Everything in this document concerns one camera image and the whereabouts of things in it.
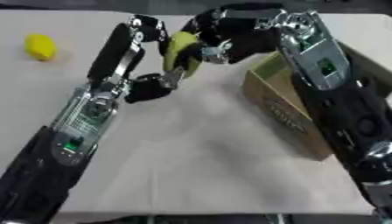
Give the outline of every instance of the silver bracket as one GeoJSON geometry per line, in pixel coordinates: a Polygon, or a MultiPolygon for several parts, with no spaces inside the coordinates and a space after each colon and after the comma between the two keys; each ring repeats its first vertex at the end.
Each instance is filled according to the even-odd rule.
{"type": "Polygon", "coordinates": [[[281,15],[279,50],[294,74],[319,90],[334,89],[348,77],[350,65],[316,11],[281,15]]]}
{"type": "Polygon", "coordinates": [[[165,73],[159,78],[159,82],[164,88],[176,89],[179,87],[179,83],[184,79],[186,70],[182,67],[176,67],[172,71],[165,73]]]}

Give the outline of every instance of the cardboard box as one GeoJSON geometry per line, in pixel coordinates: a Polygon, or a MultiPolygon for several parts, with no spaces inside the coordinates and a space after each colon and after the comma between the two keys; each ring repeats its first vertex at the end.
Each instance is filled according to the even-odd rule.
{"type": "MultiPolygon", "coordinates": [[[[353,66],[376,78],[379,94],[386,97],[392,87],[392,73],[355,50],[341,46],[352,59],[353,66]]],[[[332,154],[294,91],[291,70],[278,52],[248,70],[242,90],[248,99],[296,136],[316,160],[324,160],[332,154]]]]}

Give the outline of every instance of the screw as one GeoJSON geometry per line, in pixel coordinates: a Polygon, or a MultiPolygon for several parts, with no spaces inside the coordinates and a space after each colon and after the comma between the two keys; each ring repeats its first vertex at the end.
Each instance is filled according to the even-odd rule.
{"type": "Polygon", "coordinates": [[[135,20],[133,20],[132,24],[133,24],[134,26],[142,25],[142,20],[136,18],[135,20]]]}
{"type": "Polygon", "coordinates": [[[137,33],[135,34],[135,41],[137,41],[137,42],[142,42],[143,38],[144,38],[144,35],[143,35],[142,32],[139,31],[139,32],[137,32],[137,33]]]}

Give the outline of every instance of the white table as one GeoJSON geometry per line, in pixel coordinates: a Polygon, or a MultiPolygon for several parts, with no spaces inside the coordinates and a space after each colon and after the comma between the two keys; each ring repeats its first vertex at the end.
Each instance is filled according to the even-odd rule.
{"type": "MultiPolygon", "coordinates": [[[[129,14],[97,11],[0,13],[0,172],[48,124],[85,80],[105,39],[129,14]],[[59,57],[34,61],[22,49],[31,32],[50,35],[59,57]]],[[[189,17],[162,16],[170,32],[189,17]]],[[[392,20],[383,15],[323,15],[347,45],[392,70],[392,20]]],[[[137,74],[161,71],[156,44],[137,74]]],[[[122,105],[108,137],[63,212],[351,213],[371,207],[334,157],[312,161],[247,102],[247,67],[205,64],[164,99],[122,105]]]]}

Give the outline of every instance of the white tabletop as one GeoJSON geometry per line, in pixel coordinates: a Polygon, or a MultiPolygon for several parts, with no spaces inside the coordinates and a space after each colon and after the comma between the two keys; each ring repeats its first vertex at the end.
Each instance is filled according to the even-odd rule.
{"type": "MultiPolygon", "coordinates": [[[[127,13],[0,13],[0,172],[85,80],[95,56],[127,13]],[[50,35],[59,57],[23,52],[31,32],[50,35]]],[[[170,32],[189,17],[162,16],[170,32]]],[[[341,41],[392,68],[392,22],[383,15],[323,15],[341,41]]],[[[161,71],[156,44],[137,74],[161,71]]],[[[371,207],[334,157],[312,161],[282,128],[241,95],[246,69],[204,64],[179,91],[122,105],[63,212],[353,213],[371,207]]]]}

